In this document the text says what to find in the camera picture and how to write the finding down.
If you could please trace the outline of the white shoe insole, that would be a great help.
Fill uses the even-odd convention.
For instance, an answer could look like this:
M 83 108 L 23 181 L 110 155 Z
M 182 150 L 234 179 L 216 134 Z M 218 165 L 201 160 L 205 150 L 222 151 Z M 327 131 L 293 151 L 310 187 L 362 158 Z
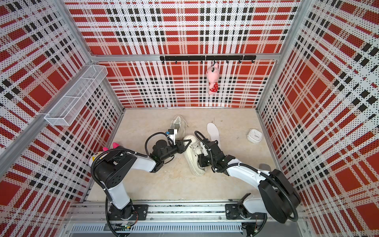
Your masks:
M 221 148 L 220 133 L 217 126 L 214 123 L 207 124 L 207 132 L 210 135 L 211 141 L 218 141 L 218 146 Z

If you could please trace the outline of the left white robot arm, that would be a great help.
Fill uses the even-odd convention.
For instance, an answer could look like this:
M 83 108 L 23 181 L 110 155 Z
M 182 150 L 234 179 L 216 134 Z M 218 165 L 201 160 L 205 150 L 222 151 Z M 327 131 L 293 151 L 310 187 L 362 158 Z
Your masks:
M 189 139 L 178 140 L 173 146 L 169 146 L 165 140 L 159 140 L 149 156 L 118 145 L 96 154 L 90 165 L 91 175 L 113 207 L 123 210 L 131 205 L 131 199 L 122 184 L 130 170 L 156 173 L 164 166 L 166 159 L 184 153 L 190 144 Z

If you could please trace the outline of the white sneaker one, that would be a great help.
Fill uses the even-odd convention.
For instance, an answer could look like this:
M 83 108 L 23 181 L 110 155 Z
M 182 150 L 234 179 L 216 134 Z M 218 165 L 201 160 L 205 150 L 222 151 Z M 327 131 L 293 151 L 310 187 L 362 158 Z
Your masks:
M 176 140 L 182 140 L 186 134 L 186 128 L 188 127 L 188 123 L 181 115 L 176 115 L 171 122 L 170 128 L 176 129 Z
M 200 141 L 193 135 L 187 135 L 184 139 L 192 140 L 190 146 L 184 152 L 184 156 L 192 174 L 195 176 L 203 176 L 206 173 L 206 168 L 201 167 L 198 163 L 199 155 L 203 154 Z

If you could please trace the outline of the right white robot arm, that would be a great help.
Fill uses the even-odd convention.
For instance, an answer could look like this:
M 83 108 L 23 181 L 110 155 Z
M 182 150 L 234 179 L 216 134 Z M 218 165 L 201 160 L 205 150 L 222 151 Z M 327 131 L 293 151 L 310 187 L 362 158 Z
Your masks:
M 217 141 L 204 139 L 200 144 L 203 147 L 203 154 L 199 157 L 201 165 L 208 163 L 215 173 L 242 180 L 259 191 L 258 199 L 247 193 L 238 201 L 237 212 L 242 218 L 250 219 L 255 213 L 265 213 L 279 223 L 299 220 L 297 207 L 301 203 L 300 195 L 281 171 L 261 170 L 234 156 L 225 156 Z

